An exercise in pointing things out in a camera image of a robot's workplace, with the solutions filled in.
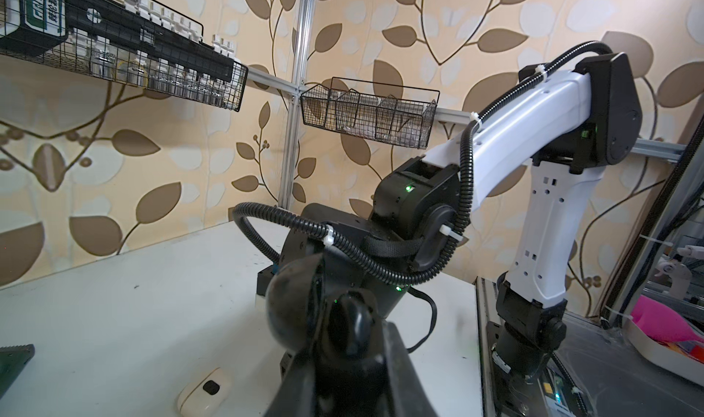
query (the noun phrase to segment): wallpaper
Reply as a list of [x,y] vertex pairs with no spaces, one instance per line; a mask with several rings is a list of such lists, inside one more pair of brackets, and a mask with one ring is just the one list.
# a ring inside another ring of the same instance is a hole
[[[297,0],[158,1],[290,78]],[[263,90],[248,85],[233,113],[0,56],[0,286],[275,204],[287,104]]]
[[[642,138],[678,142],[691,132],[693,113],[704,112],[704,101],[696,100],[704,91],[704,0],[319,0],[312,36],[310,86],[329,85],[336,76],[437,89],[440,106],[464,111],[480,111],[515,85],[519,68],[550,61],[577,43],[604,40],[629,54],[644,113]],[[373,93],[353,80],[342,83],[336,88]],[[403,87],[396,91],[405,99],[429,99]],[[301,129],[300,157],[319,164],[302,183],[305,201],[360,216],[371,211],[381,177],[422,153]],[[429,147],[461,129],[435,122]],[[664,161],[638,155],[607,168],[566,269],[570,310],[594,312],[669,170]],[[473,212],[465,231],[469,240],[445,271],[470,282],[506,271],[520,239],[529,188],[526,166],[498,185]],[[297,211],[303,207],[300,200],[294,205]]]

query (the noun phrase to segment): wire basket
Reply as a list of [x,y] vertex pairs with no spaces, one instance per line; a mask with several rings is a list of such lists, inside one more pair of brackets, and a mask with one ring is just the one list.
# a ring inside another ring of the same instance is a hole
[[425,102],[361,93],[356,89],[345,88],[343,80],[352,81],[356,85],[401,87],[350,78],[332,78],[331,87],[317,84],[301,95],[304,124],[400,147],[427,148],[440,97],[438,90],[402,87],[407,92],[417,91],[416,96],[432,97],[429,102]]
[[0,0],[0,54],[239,111],[231,43],[154,0]]

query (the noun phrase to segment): robotic arm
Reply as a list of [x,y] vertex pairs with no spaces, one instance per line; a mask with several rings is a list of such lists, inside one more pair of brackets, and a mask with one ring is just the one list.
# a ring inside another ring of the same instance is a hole
[[[476,209],[528,158],[532,194],[515,262],[498,281],[505,324],[492,359],[506,378],[541,373],[565,337],[565,268],[589,196],[605,166],[629,153],[641,124],[625,54],[596,43],[604,54],[585,58],[573,72],[555,72],[592,44],[550,63],[543,82],[535,66],[521,70],[525,82],[482,112],[486,122],[386,176],[369,220],[320,204],[309,204],[301,217],[251,203],[234,209],[245,235],[281,268],[267,291],[269,327],[294,356],[268,416],[294,402],[305,409],[287,415],[432,415],[385,317],[409,285],[432,278],[449,260],[468,202]],[[281,256],[248,216],[291,228]],[[350,402],[356,390],[360,400]]]

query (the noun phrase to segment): black wire mesh basket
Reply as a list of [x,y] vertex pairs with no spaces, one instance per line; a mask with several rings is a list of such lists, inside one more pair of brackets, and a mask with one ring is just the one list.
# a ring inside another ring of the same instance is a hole
[[[417,90],[431,96],[429,102],[360,93],[347,89],[344,80],[363,85],[389,86]],[[317,84],[301,95],[304,124],[341,132],[391,145],[427,148],[435,119],[438,90],[402,87],[350,78],[332,78],[331,87]]]
[[232,43],[154,0],[0,0],[0,54],[239,111]]

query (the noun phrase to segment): floral wallpaper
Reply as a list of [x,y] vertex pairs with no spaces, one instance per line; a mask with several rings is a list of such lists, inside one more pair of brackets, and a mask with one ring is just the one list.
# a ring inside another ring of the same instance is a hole
[[[290,79],[297,0],[159,1]],[[248,85],[233,113],[0,56],[0,287],[274,204],[287,104],[265,90]]]
[[[642,138],[686,143],[704,113],[704,0],[319,0],[312,36],[309,85],[340,76],[437,89],[441,107],[463,111],[480,111],[514,86],[520,68],[549,61],[574,44],[604,40],[629,54],[644,112]],[[373,93],[362,83],[344,82],[336,88]],[[396,91],[397,97],[428,99],[403,87]],[[429,147],[460,130],[435,122]],[[381,177],[422,153],[307,126],[301,132],[300,157],[318,163],[305,183],[306,201],[360,216],[371,211]],[[669,170],[667,162],[635,154],[607,169],[566,269],[570,310],[594,313]],[[472,282],[508,269],[528,206],[529,171],[519,167],[472,214],[469,240],[446,272]],[[294,205],[296,211],[303,207],[302,201]]]

